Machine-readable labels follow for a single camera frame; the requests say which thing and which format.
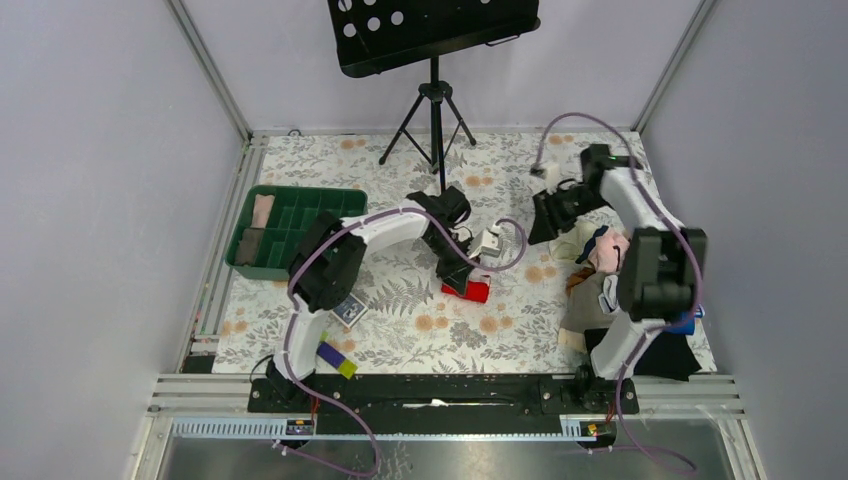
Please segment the red underwear white trim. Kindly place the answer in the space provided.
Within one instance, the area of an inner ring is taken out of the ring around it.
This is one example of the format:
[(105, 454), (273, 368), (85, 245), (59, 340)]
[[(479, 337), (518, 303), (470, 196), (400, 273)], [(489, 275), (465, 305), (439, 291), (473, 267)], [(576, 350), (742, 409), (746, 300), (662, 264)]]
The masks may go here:
[(441, 292), (462, 300), (486, 304), (490, 295), (490, 287), (490, 275), (472, 275), (466, 284), (464, 293), (460, 293), (447, 284), (441, 285)]

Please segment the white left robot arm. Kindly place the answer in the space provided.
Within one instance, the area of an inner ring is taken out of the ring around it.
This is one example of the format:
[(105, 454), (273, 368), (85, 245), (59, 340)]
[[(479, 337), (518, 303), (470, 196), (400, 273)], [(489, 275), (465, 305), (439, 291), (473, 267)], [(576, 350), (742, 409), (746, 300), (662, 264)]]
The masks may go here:
[(266, 369), (272, 398), (288, 411), (309, 401), (311, 387), (305, 378), (315, 372), (321, 318), (348, 298), (366, 255), (421, 239), (436, 256), (437, 278), (464, 294), (475, 269), (474, 238), (460, 240), (454, 230), (470, 214), (470, 202), (453, 186), (439, 195), (413, 192), (397, 207), (370, 215), (320, 213), (289, 267), (292, 317)]

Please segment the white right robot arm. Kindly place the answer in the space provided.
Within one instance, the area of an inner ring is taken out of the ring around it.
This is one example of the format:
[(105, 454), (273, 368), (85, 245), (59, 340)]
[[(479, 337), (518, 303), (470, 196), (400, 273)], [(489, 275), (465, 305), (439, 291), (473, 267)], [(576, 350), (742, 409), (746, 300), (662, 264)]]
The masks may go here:
[(552, 241), (602, 207), (612, 208), (630, 234), (628, 248), (616, 258), (617, 300), (625, 315), (591, 349), (593, 373), (573, 386), (577, 405), (597, 412), (613, 398), (609, 380), (630, 377), (659, 332), (700, 304), (707, 236), (686, 227), (647, 189), (646, 172), (634, 156), (592, 144), (581, 152), (580, 165), (581, 180), (567, 188), (556, 166), (532, 165), (532, 175), (546, 186), (532, 198), (528, 242)]

